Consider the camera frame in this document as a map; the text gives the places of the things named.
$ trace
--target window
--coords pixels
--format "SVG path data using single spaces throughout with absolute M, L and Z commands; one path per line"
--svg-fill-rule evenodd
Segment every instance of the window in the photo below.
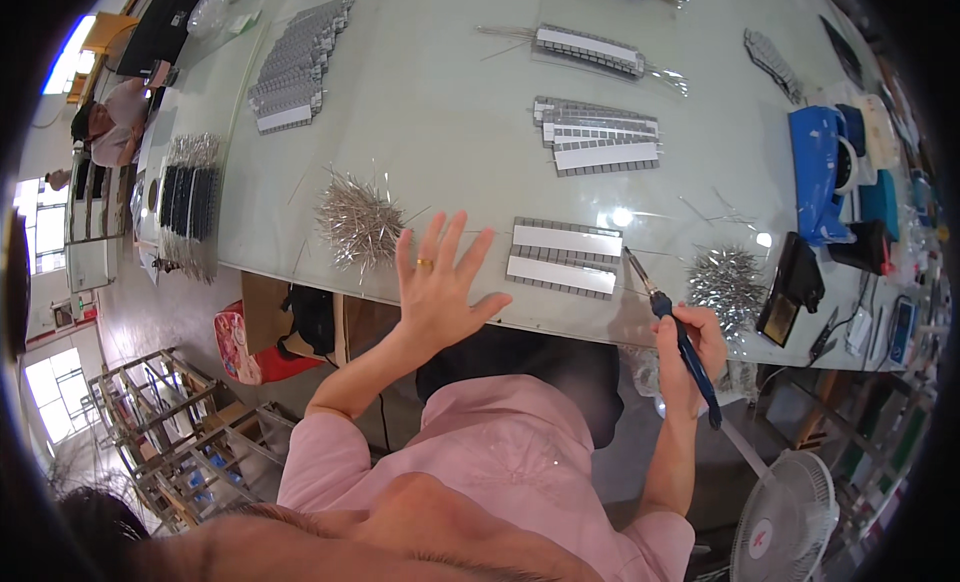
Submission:
M 90 73 L 93 68 L 94 55 L 90 51 L 81 51 L 80 47 L 87 39 L 93 22 L 97 19 L 95 15 L 88 15 L 77 23 L 73 34 L 66 41 L 63 52 L 54 63 L 50 70 L 50 77 L 43 86 L 44 94 L 63 94 L 69 92 L 73 85 L 73 79 L 77 73 Z
M 26 180 L 16 185 L 13 206 L 27 219 L 31 276 L 66 267 L 64 224 L 69 191 L 69 186 L 54 191 L 43 180 Z
M 54 444 L 97 422 L 96 409 L 84 401 L 89 393 L 76 348 L 34 363 L 24 372 Z

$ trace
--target tape roll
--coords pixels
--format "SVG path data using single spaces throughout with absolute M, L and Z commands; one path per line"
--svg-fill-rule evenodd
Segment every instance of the tape roll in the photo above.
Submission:
M 837 145 L 837 181 L 833 193 L 843 196 L 854 191 L 860 167 L 854 145 L 843 136 L 837 136 L 837 140 L 840 142 Z

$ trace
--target hand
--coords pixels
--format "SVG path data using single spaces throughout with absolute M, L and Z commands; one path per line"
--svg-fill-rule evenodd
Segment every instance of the hand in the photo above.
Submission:
M 677 348 L 677 320 L 685 324 L 693 348 L 710 381 L 715 382 L 727 361 L 727 343 L 720 333 L 716 313 L 706 307 L 688 307 L 681 302 L 673 308 L 676 320 L 669 315 L 651 325 L 656 334 L 656 350 L 659 351 L 660 394 L 666 412 L 679 412 L 696 420 L 700 407 L 705 403 L 697 383 L 687 371 L 687 364 Z
M 479 330 L 513 300 L 508 294 L 494 293 L 474 306 L 467 304 L 467 294 L 494 241 L 494 231 L 485 228 L 480 232 L 460 262 L 455 263 L 467 214 L 459 211 L 454 215 L 441 239 L 446 219 L 444 213 L 437 213 L 419 243 L 417 258 L 432 261 L 432 267 L 411 266 L 411 230 L 404 229 L 396 241 L 400 323 L 394 331 L 408 338 L 416 350 L 424 351 L 424 362 Z

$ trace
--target electric fan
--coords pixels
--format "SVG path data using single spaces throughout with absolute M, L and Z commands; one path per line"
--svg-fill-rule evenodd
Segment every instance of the electric fan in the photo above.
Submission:
M 736 528 L 731 580 L 805 582 L 840 516 L 830 471 L 820 457 L 802 450 L 785 450 L 767 468 L 726 420 L 721 428 L 760 478 Z

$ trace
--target floor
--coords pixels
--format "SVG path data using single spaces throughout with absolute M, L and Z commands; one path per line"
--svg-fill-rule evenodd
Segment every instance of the floor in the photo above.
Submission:
M 116 281 L 99 291 L 106 364 L 116 367 L 159 348 L 175 347 L 182 359 L 222 379 L 244 403 L 276 401 L 302 416 L 310 396 L 332 368 L 324 365 L 263 386 L 234 382 L 220 361 L 212 320 L 218 311 L 239 299 L 240 273 L 223 267 L 211 285 L 173 272 L 160 274 L 159 286 L 153 286 L 139 267 L 133 242 L 126 238 Z M 629 372 L 621 375 L 619 392 L 625 408 L 613 442 L 593 456 L 594 488 L 614 527 L 626 525 L 636 511 L 662 421 L 653 399 L 638 395 Z M 397 449 L 420 429 L 422 406 L 412 375 L 387 388 L 383 400 L 389 444 Z M 784 448 L 754 424 L 745 401 L 725 407 L 724 415 L 768 463 Z M 386 445 L 378 401 L 357 424 L 371 444 Z M 697 483 L 688 514 L 690 522 L 698 531 L 736 525 L 756 475 L 727 437 L 711 430 L 705 421 L 697 431 L 696 454 Z

